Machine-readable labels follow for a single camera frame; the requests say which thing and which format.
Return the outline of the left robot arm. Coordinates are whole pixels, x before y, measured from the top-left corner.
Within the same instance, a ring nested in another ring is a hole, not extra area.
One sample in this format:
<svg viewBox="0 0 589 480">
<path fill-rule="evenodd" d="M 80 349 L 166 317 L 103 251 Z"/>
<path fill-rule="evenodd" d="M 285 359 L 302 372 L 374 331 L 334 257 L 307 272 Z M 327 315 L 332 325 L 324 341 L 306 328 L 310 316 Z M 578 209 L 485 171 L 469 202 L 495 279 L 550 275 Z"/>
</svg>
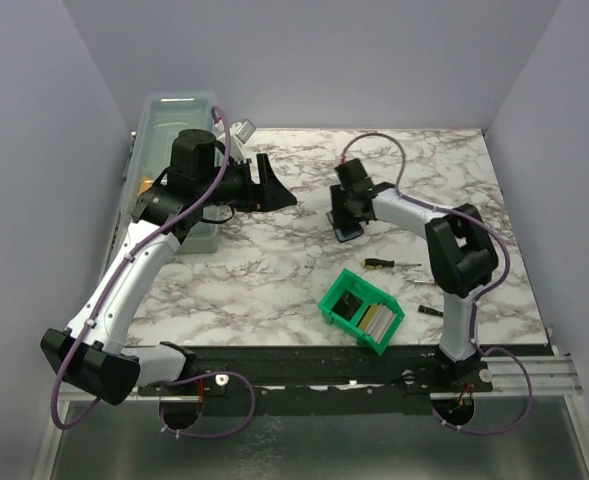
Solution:
<svg viewBox="0 0 589 480">
<path fill-rule="evenodd" d="M 62 330 L 48 329 L 40 348 L 61 381 L 110 404 L 138 387 L 162 383 L 175 395 L 196 380 L 189 352 L 163 342 L 128 349 L 129 327 L 161 268 L 211 205 L 233 212 L 272 212 L 296 204 L 269 158 L 257 155 L 259 179 L 240 156 L 219 161 L 229 146 L 211 132 L 182 130 L 168 166 L 137 199 L 123 243 L 85 306 Z"/>
</svg>

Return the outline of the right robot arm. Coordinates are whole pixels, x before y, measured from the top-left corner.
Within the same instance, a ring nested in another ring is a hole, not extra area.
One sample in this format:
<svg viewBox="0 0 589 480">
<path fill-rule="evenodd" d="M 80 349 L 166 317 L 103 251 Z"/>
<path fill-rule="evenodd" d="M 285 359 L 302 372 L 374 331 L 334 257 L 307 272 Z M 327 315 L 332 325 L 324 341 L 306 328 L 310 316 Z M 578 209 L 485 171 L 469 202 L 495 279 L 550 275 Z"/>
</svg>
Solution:
<svg viewBox="0 0 589 480">
<path fill-rule="evenodd" d="M 424 239 L 436 285 L 443 292 L 443 329 L 434 379 L 454 392 L 470 380 L 480 362 L 474 298 L 499 265 L 481 216 L 467 203 L 457 208 L 430 204 L 397 192 L 389 182 L 374 183 L 358 159 L 335 168 L 328 219 L 341 243 L 363 234 L 362 225 L 381 221 Z"/>
</svg>

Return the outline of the green plastic bin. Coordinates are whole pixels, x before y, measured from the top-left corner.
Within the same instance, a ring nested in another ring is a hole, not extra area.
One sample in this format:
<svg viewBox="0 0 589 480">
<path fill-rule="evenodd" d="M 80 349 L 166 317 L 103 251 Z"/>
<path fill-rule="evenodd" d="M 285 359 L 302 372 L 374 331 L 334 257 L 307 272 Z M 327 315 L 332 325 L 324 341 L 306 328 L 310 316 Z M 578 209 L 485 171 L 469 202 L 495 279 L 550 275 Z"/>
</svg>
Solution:
<svg viewBox="0 0 589 480">
<path fill-rule="evenodd" d="M 384 304 L 396 313 L 395 320 L 378 343 L 358 328 L 361 317 L 371 304 Z M 370 348 L 379 356 L 387 349 L 405 317 L 393 296 L 347 269 L 338 275 L 318 308 L 328 325 L 337 327 L 351 336 L 359 346 Z"/>
</svg>

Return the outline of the black leather card holder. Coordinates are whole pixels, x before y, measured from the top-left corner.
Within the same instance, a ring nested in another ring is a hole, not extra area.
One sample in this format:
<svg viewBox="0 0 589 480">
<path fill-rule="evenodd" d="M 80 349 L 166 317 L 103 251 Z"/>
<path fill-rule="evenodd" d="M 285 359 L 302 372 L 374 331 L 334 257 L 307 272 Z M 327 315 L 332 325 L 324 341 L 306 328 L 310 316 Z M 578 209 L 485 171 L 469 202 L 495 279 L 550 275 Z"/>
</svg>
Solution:
<svg viewBox="0 0 589 480">
<path fill-rule="evenodd" d="M 364 234 L 364 230 L 359 223 L 356 223 L 355 225 L 340 226 L 334 219 L 332 212 L 327 212 L 326 217 L 332 226 L 335 237 L 339 243 L 355 240 Z"/>
</svg>

